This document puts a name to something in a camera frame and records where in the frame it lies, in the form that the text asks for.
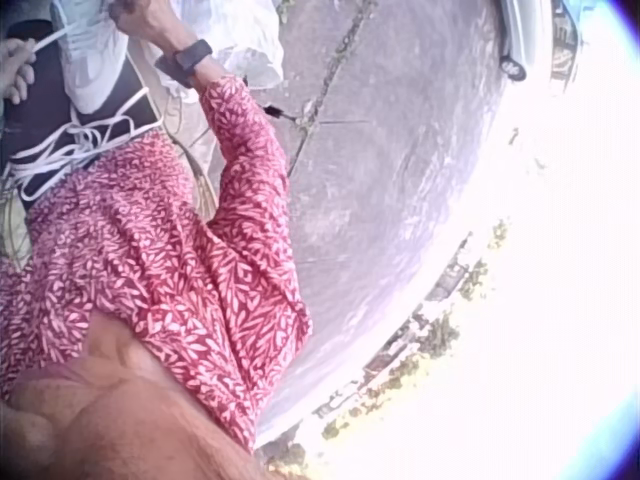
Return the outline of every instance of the car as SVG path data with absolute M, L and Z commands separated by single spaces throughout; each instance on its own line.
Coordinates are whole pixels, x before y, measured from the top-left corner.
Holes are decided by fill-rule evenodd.
M 513 81 L 549 79 L 557 0 L 501 0 L 505 42 L 500 68 Z

